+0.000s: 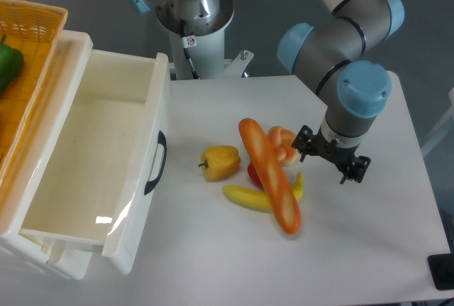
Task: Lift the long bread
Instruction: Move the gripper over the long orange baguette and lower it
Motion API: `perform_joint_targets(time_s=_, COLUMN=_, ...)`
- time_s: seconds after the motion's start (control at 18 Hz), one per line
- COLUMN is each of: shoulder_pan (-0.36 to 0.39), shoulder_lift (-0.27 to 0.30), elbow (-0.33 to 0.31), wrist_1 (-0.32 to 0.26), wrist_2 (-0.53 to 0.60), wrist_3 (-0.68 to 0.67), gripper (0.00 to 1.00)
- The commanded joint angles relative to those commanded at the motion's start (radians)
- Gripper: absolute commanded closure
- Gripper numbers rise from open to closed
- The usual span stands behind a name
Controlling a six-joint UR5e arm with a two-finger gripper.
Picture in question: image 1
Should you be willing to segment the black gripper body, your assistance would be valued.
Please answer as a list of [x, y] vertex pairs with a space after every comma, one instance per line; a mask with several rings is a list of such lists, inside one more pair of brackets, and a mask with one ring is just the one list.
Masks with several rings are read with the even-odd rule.
[[351, 148], [341, 148], [336, 140], [328, 142], [318, 132], [313, 134], [311, 129], [304, 131], [305, 147], [304, 156], [318, 156], [334, 164], [341, 172], [347, 172], [353, 168], [355, 151], [358, 145]]

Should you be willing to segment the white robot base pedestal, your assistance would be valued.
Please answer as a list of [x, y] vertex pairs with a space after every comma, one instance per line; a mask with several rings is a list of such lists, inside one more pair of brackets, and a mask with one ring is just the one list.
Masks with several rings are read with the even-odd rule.
[[223, 77], [233, 0], [169, 0], [155, 12], [168, 32], [176, 80]]

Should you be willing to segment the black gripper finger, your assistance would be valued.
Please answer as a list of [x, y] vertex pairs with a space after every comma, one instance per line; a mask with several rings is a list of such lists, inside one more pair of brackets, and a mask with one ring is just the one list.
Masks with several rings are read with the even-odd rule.
[[303, 125], [296, 135], [292, 148], [300, 155], [300, 163], [303, 163], [308, 155], [314, 154], [314, 133], [307, 125]]
[[343, 184], [347, 180], [361, 183], [370, 163], [371, 159], [362, 155], [354, 155], [352, 158], [347, 159], [344, 163], [341, 163], [340, 171], [343, 176], [340, 180], [340, 184]]

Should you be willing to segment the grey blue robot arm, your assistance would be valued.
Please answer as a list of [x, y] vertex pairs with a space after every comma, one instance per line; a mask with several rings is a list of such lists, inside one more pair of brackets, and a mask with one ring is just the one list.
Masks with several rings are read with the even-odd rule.
[[[224, 31], [233, 0], [129, 0], [141, 13], [155, 12], [170, 36], [179, 80], [227, 75]], [[319, 131], [304, 126], [294, 140], [302, 156], [332, 164], [344, 180], [361, 182], [370, 164], [355, 151], [391, 92], [387, 71], [362, 54], [403, 24], [401, 0], [322, 0], [333, 21], [317, 30], [307, 23], [291, 27], [277, 46], [277, 57], [327, 107]]]

